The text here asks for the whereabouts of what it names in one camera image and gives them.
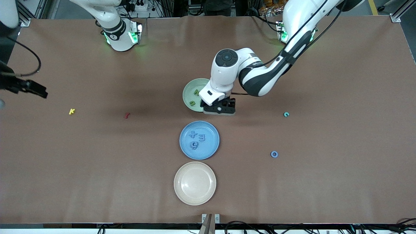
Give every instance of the floor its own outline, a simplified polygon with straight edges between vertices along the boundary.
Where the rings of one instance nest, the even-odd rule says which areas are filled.
[[[386,3],[387,0],[374,0],[375,6],[381,6]],[[343,12],[342,16],[358,16],[358,15],[373,15],[370,7],[370,3],[373,0],[366,0],[359,7],[352,9],[348,12]],[[393,13],[399,5],[403,4],[404,0],[396,0],[391,5],[387,6],[383,12],[379,12],[380,15],[388,15]],[[331,15],[336,15],[337,10],[333,10]],[[70,2],[69,0],[55,0],[49,10],[48,18],[50,19],[90,19],[92,16],[82,9],[80,6]],[[404,16],[401,17],[401,26],[408,41],[412,54],[416,54],[416,6],[410,8]],[[12,35],[13,38],[17,38],[17,33]],[[14,43],[0,38],[0,60],[8,62],[9,56],[13,49]]]

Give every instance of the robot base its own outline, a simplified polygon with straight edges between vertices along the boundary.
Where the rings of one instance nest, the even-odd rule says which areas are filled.
[[[234,115],[235,114],[235,98],[225,98],[221,101],[215,101],[212,106],[208,106],[201,101],[203,112],[208,115]]]
[[[140,43],[140,37],[141,37],[141,30],[142,25],[137,24],[134,21],[131,21],[129,19],[122,19],[126,25],[126,29],[123,32],[123,34],[120,35],[117,40],[113,40],[111,35],[107,35],[104,33],[107,43],[116,51],[127,51],[130,48],[132,48],[135,44]]]

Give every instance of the brown table surface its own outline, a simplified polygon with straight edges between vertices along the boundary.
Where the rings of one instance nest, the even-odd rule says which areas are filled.
[[[210,77],[221,49],[250,47],[269,60],[282,49],[275,33],[249,17],[150,19],[144,28],[128,52],[112,50],[94,20],[22,29],[18,40],[42,59],[32,79],[49,97],[0,92],[1,223],[416,216],[416,66],[388,16],[340,17],[269,94],[237,96],[233,117],[192,112],[182,90]],[[16,46],[9,65],[29,72],[36,60]],[[203,161],[216,174],[214,196],[189,206],[173,178],[192,161],[178,139],[196,120],[212,123],[221,143]]]

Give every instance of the green plate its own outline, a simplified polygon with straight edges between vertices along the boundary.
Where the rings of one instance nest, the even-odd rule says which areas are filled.
[[[183,89],[182,98],[185,105],[196,112],[202,112],[203,108],[201,105],[201,98],[197,96],[195,90],[201,91],[208,84],[208,79],[205,78],[198,78],[195,80],[191,80]],[[195,105],[191,106],[190,102],[194,101]]]

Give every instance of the blue plate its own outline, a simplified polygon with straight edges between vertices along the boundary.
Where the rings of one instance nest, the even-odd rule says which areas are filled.
[[[212,124],[195,121],[182,130],[179,145],[186,156],[195,160],[203,160],[217,151],[220,145],[220,135]]]

